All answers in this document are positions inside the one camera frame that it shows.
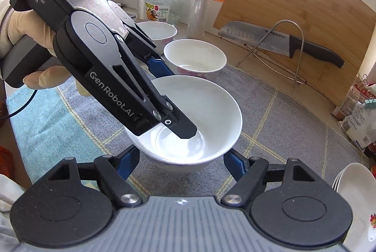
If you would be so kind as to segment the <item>gloved left hand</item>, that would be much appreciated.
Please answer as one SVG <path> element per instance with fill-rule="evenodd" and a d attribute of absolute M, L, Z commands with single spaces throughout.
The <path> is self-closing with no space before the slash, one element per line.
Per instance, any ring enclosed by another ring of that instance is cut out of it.
<path fill-rule="evenodd" d="M 54 88 L 71 74 L 56 58 L 55 32 L 34 11 L 7 6 L 1 18 L 1 79 L 13 88 Z"/>

